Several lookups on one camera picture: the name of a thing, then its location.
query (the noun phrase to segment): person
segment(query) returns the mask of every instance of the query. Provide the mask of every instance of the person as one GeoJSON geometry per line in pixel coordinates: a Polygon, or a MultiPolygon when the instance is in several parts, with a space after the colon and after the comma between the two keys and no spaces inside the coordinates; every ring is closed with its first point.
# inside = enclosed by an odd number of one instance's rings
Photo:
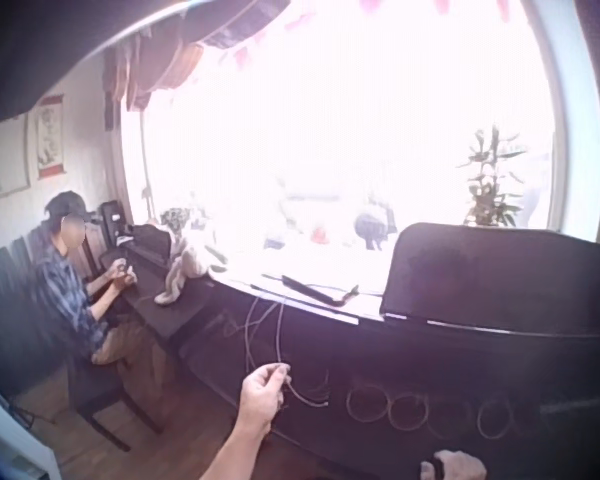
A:
{"type": "Polygon", "coordinates": [[[98,278],[85,285],[67,256],[84,241],[85,222],[93,221],[85,202],[73,191],[62,192],[47,204],[49,218],[41,225],[41,254],[34,259],[33,298],[48,317],[55,339],[66,351],[77,352],[94,364],[120,360],[137,350],[143,338],[135,322],[112,327],[110,307],[137,278],[117,259],[98,278]],[[106,290],[98,300],[89,299],[106,290]]]}
{"type": "MultiPolygon", "coordinates": [[[[200,480],[248,480],[255,467],[260,445],[271,431],[271,423],[284,403],[282,387],[291,381],[284,363],[263,365],[242,382],[238,418],[229,438],[200,480]]],[[[444,480],[485,480],[487,471],[480,460],[463,452],[438,452],[444,480]]],[[[429,462],[421,464],[421,480],[435,480],[429,462]]]]}

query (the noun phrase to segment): wooden floor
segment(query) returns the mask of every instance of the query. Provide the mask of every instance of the wooden floor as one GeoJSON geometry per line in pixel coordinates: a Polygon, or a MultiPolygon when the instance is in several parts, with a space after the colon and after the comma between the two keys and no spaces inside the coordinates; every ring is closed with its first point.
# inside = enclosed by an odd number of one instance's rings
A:
{"type": "MultiPolygon", "coordinates": [[[[17,400],[20,407],[55,420],[55,425],[36,420],[32,432],[54,450],[63,479],[195,480],[209,465],[231,429],[232,408],[189,378],[176,378],[159,396],[143,387],[146,381],[138,371],[123,375],[127,390],[164,426],[164,432],[155,435],[122,404],[96,416],[131,446],[129,453],[118,450],[69,409],[64,369],[17,400]]],[[[316,457],[272,437],[260,452],[253,478],[316,476],[324,476],[316,457]]]]}

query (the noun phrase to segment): stool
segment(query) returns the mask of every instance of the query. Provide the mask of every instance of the stool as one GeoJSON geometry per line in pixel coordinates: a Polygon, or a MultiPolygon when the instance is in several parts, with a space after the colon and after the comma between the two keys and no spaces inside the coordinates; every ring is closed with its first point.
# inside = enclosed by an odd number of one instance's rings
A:
{"type": "Polygon", "coordinates": [[[129,445],[104,428],[93,417],[96,413],[121,401],[156,434],[162,433],[154,421],[129,396],[115,363],[94,365],[87,359],[71,357],[67,361],[69,403],[93,429],[124,452],[129,445]]]}

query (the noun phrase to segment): window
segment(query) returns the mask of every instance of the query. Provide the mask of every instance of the window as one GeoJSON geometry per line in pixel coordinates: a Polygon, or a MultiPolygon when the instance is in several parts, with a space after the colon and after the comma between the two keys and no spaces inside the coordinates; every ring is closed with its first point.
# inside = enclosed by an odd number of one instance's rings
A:
{"type": "Polygon", "coordinates": [[[517,226],[547,228],[551,96],[525,12],[509,5],[505,22],[495,0],[444,15],[433,1],[387,0],[373,15],[336,2],[302,28],[270,25],[244,68],[207,48],[195,80],[144,113],[157,212],[195,207],[228,255],[298,262],[328,248],[386,268],[408,225],[463,222],[457,167],[497,123],[527,151],[509,164],[523,183],[503,184],[521,195],[517,226]]]}

